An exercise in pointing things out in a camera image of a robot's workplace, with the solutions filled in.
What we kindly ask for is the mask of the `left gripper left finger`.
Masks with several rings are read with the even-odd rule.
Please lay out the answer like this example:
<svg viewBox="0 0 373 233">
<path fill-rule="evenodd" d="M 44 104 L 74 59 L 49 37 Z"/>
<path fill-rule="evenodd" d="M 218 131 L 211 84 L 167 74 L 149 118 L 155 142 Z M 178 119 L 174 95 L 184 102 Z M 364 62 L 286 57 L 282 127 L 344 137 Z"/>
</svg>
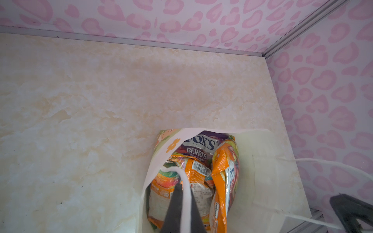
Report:
<svg viewBox="0 0 373 233">
<path fill-rule="evenodd" d="M 163 226 L 160 230 L 161 233 L 180 233 L 182 200 L 183 189 L 179 183 L 175 186 Z"/>
</svg>

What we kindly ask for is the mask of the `white paper gift bag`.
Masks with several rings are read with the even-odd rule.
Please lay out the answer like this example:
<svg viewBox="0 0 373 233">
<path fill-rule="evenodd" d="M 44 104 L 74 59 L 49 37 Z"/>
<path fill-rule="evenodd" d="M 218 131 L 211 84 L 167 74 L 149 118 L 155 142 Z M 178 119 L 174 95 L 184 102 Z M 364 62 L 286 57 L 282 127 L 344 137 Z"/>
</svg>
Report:
<svg viewBox="0 0 373 233">
<path fill-rule="evenodd" d="M 237 198 L 228 214 L 230 233 L 288 232 L 311 217 L 296 160 L 269 130 L 233 131 L 241 170 Z"/>
</svg>

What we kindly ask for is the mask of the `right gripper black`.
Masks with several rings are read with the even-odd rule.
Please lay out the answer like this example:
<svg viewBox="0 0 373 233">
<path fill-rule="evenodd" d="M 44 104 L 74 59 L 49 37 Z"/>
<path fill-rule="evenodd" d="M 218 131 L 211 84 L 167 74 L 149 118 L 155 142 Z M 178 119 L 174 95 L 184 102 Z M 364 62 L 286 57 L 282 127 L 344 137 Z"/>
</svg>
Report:
<svg viewBox="0 0 373 233">
<path fill-rule="evenodd" d="M 373 232 L 373 206 L 347 194 L 330 198 L 330 205 L 347 233 Z"/>
</svg>

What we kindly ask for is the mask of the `purple berries Fox's candy bag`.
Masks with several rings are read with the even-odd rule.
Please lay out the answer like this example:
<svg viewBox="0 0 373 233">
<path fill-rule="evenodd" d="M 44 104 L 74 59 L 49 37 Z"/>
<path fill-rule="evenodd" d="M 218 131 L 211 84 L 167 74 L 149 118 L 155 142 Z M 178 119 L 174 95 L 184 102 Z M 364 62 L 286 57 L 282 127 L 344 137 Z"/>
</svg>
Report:
<svg viewBox="0 0 373 233">
<path fill-rule="evenodd" d="M 175 152 L 194 157 L 210 168 L 215 150 L 222 142 L 229 138 L 230 135 L 228 134 L 202 131 L 193 138 L 184 141 Z"/>
</svg>

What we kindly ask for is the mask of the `orange Fox's fruits candy bag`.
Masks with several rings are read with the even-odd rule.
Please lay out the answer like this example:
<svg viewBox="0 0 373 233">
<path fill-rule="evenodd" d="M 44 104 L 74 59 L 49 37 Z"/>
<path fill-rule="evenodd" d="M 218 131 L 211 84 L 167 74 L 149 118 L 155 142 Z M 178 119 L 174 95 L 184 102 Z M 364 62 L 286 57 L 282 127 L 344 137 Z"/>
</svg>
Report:
<svg viewBox="0 0 373 233">
<path fill-rule="evenodd" d="M 210 207 L 209 222 L 213 233 L 227 232 L 227 216 L 233 205 L 239 179 L 239 152 L 234 136 L 229 136 L 212 157 L 212 180 L 215 194 Z"/>
</svg>

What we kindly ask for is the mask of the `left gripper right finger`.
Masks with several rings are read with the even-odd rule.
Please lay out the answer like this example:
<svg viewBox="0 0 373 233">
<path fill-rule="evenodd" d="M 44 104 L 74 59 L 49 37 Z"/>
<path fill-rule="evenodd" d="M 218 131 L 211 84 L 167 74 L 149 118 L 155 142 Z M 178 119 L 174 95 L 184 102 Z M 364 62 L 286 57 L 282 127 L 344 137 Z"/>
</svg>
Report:
<svg viewBox="0 0 373 233">
<path fill-rule="evenodd" d="M 193 192 L 191 191 L 191 233 L 206 233 L 202 218 L 200 216 Z"/>
</svg>

